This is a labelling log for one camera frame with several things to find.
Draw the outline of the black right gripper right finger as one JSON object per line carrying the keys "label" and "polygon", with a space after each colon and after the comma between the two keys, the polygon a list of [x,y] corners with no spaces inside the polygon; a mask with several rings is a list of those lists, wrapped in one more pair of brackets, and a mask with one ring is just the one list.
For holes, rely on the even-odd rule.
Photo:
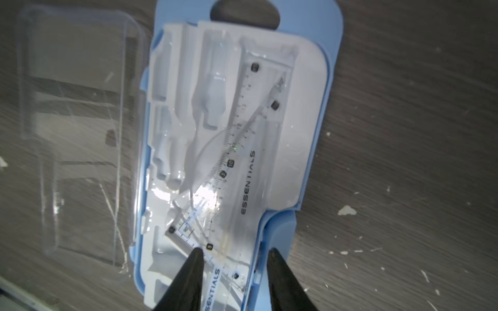
{"label": "black right gripper right finger", "polygon": [[267,273],[273,311],[318,310],[276,248],[268,253]]}

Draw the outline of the blue ruler set case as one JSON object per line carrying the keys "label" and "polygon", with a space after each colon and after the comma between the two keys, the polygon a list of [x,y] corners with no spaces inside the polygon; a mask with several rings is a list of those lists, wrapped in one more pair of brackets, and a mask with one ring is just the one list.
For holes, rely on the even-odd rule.
{"label": "blue ruler set case", "polygon": [[155,310],[272,310],[343,34],[335,1],[271,1],[275,29],[158,1],[154,32],[116,10],[18,19],[22,135],[42,248]]}

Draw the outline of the clear triangle set square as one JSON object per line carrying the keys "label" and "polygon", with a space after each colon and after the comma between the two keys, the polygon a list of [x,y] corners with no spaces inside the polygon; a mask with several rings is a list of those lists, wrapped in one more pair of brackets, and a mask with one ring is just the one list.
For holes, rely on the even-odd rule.
{"label": "clear triangle set square", "polygon": [[265,79],[245,75],[219,158],[194,184],[168,229],[179,250],[201,248],[206,272],[228,288],[245,289],[250,260],[244,252],[253,219],[248,209],[256,206],[254,193],[263,183],[257,166],[266,153],[268,122],[283,117],[286,87],[285,72]]}

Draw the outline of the clear straight essentials ruler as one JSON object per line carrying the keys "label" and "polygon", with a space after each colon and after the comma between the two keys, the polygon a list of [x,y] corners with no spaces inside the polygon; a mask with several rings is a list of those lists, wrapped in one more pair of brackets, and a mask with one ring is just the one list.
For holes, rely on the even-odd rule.
{"label": "clear straight essentials ruler", "polygon": [[241,310],[254,272],[263,202],[285,114],[287,67],[244,66],[219,159],[196,192],[206,258],[203,310]]}

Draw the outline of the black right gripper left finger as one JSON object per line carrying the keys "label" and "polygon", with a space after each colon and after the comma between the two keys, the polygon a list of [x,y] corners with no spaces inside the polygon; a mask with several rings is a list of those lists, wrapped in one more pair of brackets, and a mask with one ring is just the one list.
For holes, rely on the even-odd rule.
{"label": "black right gripper left finger", "polygon": [[202,300],[204,254],[195,248],[153,311],[199,311]]}

